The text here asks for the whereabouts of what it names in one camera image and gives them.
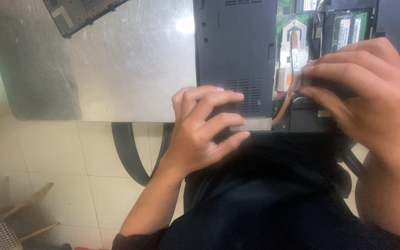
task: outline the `stainless steel table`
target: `stainless steel table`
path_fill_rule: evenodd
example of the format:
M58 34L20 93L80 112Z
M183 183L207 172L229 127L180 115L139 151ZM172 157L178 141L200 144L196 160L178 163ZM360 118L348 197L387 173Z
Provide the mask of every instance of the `stainless steel table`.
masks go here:
M70 39L41 0L0 0L0 71L20 120L173 122L196 84L192 0L129 0Z

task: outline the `ventilation grille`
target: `ventilation grille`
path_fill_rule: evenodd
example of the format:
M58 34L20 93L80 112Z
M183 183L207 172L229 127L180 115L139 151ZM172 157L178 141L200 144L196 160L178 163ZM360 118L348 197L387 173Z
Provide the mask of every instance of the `ventilation grille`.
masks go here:
M262 0L225 0L225 5L237 5L247 3L261 3Z
M226 105L227 112L241 115L260 112L260 98L262 95L262 81L260 78L228 80L226 89L242 93L245 96L243 101L239 103L228 103Z
M98 4L102 3L104 0L81 0L81 3L84 6L84 9L86 11L92 10L95 8Z

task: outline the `person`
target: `person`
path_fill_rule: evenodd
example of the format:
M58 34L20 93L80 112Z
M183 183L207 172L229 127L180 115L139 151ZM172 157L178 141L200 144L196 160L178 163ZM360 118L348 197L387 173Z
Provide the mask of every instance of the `person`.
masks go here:
M242 131L217 140L245 121L207 118L243 95L183 88L172 98L170 146L112 249L400 249L399 54L386 38L361 41L310 61L303 74L356 93L342 101L325 88L300 90L370 150L356 185L359 218L342 199L346 172L331 136ZM170 224L183 179L185 213Z

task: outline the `hand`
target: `hand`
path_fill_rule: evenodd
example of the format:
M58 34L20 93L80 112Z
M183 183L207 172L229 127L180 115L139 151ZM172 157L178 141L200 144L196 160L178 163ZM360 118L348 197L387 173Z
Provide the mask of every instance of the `hand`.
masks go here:
M160 165L170 168L173 174L183 179L196 170L218 162L235 150L249 137L249 132L238 132L218 145L211 139L228 126L244 125L244 118L238 114L220 113L207 122L205 120L214 107L228 102L239 102L243 98L243 94L213 86L183 88L177 92L172 97L175 126L171 144Z
M324 88L300 90L327 108L343 132L379 155L400 147L400 56L386 38L347 45L309 62L303 72L341 82L358 95L341 101Z

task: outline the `finger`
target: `finger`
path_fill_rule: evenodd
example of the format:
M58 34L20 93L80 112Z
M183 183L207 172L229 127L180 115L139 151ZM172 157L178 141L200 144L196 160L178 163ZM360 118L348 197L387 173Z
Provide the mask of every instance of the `finger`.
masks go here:
M227 154L236 150L249 136L250 133L248 131L241 131L219 143L219 145L216 146L216 149L211 153L211 164L220 161Z
M213 111L214 107L224 105L228 102L242 101L244 95L231 90L208 93L203 96L192 111L192 117L197 121L204 121Z
M384 80L395 80L396 76L400 77L400 71L397 72L398 70L396 69L396 67L366 51L351 51L326 54L317 60L310 61L307 66L316 66L318 64L324 63L357 64Z
M190 90L190 88L182 88L172 97L172 108L174 109L176 121L180 118L181 99L183 98L183 94L188 90Z
M205 139L210 141L216 134L229 126L243 126L245 119L239 114L220 113L205 124L200 126L200 132L205 135Z
M224 91L223 88L217 88L210 85L193 88L183 93L181 100L181 117L186 117L197 105L197 101L211 92Z
M352 43L339 49L338 52L366 51L400 69L400 55L385 37Z
M378 89L383 87L381 78L352 63L318 64L303 69L303 73L311 77L341 82L356 94L364 97L375 96Z
M330 111L336 122L343 124L350 115L350 110L337 95L328 89L318 87L303 87L299 92L313 99L316 103Z

